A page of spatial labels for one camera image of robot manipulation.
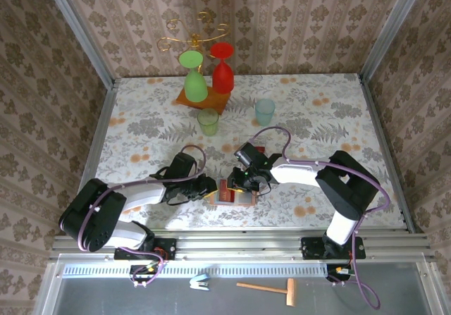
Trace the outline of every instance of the floral tablecloth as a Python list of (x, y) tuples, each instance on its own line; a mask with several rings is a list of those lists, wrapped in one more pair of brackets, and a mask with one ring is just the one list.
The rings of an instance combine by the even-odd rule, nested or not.
[[(227, 178), (239, 166), (233, 152), (246, 135), (261, 129), (255, 120), (256, 100), (276, 103), (271, 125), (292, 133), (288, 156), (298, 159), (328, 157), (337, 149), (349, 152), (369, 169), (393, 200), (387, 211), (365, 220), (363, 226), (403, 228), (393, 187), (354, 74), (235, 76), (235, 89), (219, 120), (218, 134), (203, 136), (198, 110), (177, 105), (184, 77), (122, 79), (97, 169), (108, 183), (144, 178), (168, 166), (186, 144), (197, 144), (207, 155), (206, 173)], [(268, 131), (266, 154), (280, 152), (286, 138)], [(190, 154), (201, 159), (192, 149)], [(380, 193), (372, 205), (382, 204)], [(207, 201), (180, 206), (144, 206), (122, 216), (151, 229), (296, 227), (325, 228), (334, 208), (321, 189), (281, 185), (258, 198), (256, 206), (211, 206)]]

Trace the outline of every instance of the wall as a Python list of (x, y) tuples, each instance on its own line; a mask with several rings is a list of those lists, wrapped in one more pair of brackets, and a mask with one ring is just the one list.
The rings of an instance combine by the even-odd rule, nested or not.
[(451, 295), (451, 0), (416, 0), (370, 88)]
[[(186, 38), (207, 11), (215, 25), (230, 23), (229, 60), (237, 74), (357, 73), (396, 0), (72, 0), (115, 78), (186, 74), (177, 56), (185, 47), (161, 52), (161, 37)], [(207, 30), (206, 37), (217, 35)], [(210, 73), (214, 64), (205, 62)]]
[(0, 314), (29, 314), (105, 89), (53, 0), (0, 0)]

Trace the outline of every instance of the wooden hammer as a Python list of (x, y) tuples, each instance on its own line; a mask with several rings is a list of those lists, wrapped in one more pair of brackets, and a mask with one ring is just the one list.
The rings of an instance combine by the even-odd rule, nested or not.
[(237, 286), (257, 290), (266, 290), (267, 292), (281, 292), (287, 295), (287, 306), (294, 307), (296, 303), (296, 280), (294, 278), (288, 279), (287, 289), (265, 287), (264, 285), (252, 285), (250, 283), (241, 282), (238, 282)]

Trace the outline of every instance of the wooden tray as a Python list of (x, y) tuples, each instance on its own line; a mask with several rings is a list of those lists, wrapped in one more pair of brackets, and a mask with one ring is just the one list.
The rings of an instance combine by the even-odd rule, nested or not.
[(180, 105), (185, 105), (188, 107), (192, 107), (194, 109), (215, 109), (219, 115), (221, 115), (224, 111), (224, 108), (227, 105), (227, 101), (230, 98), (231, 93), (227, 94), (219, 94), (216, 92), (213, 87), (207, 87), (209, 91), (209, 95), (206, 97), (204, 101), (201, 102), (191, 102), (186, 99), (185, 89), (182, 89), (180, 94), (178, 95), (175, 102)]

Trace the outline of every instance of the ventilation grille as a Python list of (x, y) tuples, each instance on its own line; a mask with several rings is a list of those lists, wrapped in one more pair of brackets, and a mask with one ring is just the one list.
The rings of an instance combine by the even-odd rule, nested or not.
[[(196, 264), (168, 263), (159, 278), (192, 278), (207, 273), (217, 278), (319, 278), (326, 264)], [(63, 278), (128, 278), (130, 266), (117, 264), (67, 264)]]

